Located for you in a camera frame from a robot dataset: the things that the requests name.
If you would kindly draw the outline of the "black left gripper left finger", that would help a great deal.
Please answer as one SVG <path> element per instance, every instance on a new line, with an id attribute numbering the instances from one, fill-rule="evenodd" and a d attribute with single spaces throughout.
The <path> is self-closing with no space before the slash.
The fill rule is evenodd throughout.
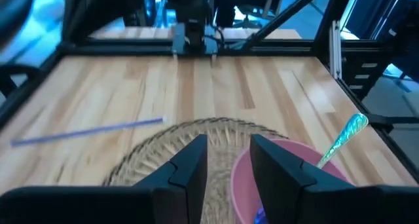
<path id="1" fill-rule="evenodd" d="M 208 138 L 132 186 L 32 186 L 0 196 L 0 224 L 200 224 Z"/>

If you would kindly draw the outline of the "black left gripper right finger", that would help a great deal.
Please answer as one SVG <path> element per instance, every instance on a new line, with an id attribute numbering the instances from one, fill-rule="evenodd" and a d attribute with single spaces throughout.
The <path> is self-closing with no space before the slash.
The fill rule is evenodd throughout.
<path id="1" fill-rule="evenodd" d="M 419 187 L 355 187 L 257 134 L 249 150 L 268 224 L 419 224 Z"/>

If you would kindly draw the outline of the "pink plastic bowl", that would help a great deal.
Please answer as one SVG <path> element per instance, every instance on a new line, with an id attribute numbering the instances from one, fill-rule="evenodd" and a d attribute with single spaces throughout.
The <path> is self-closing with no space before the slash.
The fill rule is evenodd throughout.
<path id="1" fill-rule="evenodd" d="M 299 142 L 291 140 L 270 141 L 314 166 L 321 157 L 320 153 Z M 232 169 L 230 179 L 232 205 L 239 224 L 268 224 L 253 175 L 249 149 L 250 147 L 239 156 Z M 330 162 L 320 170 L 348 182 L 342 172 Z"/>

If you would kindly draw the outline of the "spoon with iridescent handle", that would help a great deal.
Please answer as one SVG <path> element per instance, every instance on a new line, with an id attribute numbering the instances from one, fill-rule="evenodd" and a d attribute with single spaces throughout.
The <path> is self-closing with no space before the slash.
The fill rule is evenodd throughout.
<path id="1" fill-rule="evenodd" d="M 338 152 L 338 150 L 346 145 L 355 135 L 360 133 L 368 125 L 368 123 L 369 120 L 366 115 L 362 113 L 356 113 L 352 115 L 352 117 L 346 123 L 345 127 L 337 136 L 334 144 L 332 144 L 329 150 L 322 156 L 322 158 L 316 164 L 316 167 L 322 169 Z"/>

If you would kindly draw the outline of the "purple drinking straw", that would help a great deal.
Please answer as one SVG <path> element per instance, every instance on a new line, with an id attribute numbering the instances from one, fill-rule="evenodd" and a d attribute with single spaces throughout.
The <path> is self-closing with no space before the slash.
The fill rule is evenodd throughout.
<path id="1" fill-rule="evenodd" d="M 77 130 L 77 131 L 48 135 L 48 136 L 41 136 L 37 138 L 29 138 L 29 139 L 24 139 L 24 140 L 12 140 L 10 142 L 10 146 L 19 147 L 19 146 L 32 145 L 32 144 L 37 144 L 37 143 L 47 143 L 51 141 L 74 138 L 78 136 L 92 135 L 92 134 L 98 134 L 102 132 L 110 132 L 114 130 L 125 130 L 125 129 L 135 128 L 139 126 L 147 126 L 150 124 L 161 124 L 164 121 L 165 121 L 164 117 L 158 117 L 154 119 L 147 119 L 147 120 L 134 121 L 134 122 L 124 122 L 124 123 L 112 124 L 108 126 L 99 126 L 95 128 Z"/>

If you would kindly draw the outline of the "round woven straw placemat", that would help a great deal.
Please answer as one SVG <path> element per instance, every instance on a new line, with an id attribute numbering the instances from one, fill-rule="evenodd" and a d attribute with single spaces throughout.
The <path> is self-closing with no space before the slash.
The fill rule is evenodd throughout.
<path id="1" fill-rule="evenodd" d="M 201 224 L 236 224 L 238 218 L 230 197 L 230 175 L 235 160 L 249 147 L 252 134 L 286 138 L 254 122 L 211 117 L 175 124 L 133 147 L 106 175 L 102 185 L 133 185 L 162 166 L 199 134 L 208 136 L 208 178 Z"/>

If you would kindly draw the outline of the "white aluminium extrusion bar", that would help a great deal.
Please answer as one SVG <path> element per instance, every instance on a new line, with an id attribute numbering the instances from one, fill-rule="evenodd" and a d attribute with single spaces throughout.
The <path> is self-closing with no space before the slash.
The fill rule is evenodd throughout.
<path id="1" fill-rule="evenodd" d="M 333 20 L 329 30 L 329 67 L 334 79 L 342 78 L 340 22 Z"/>

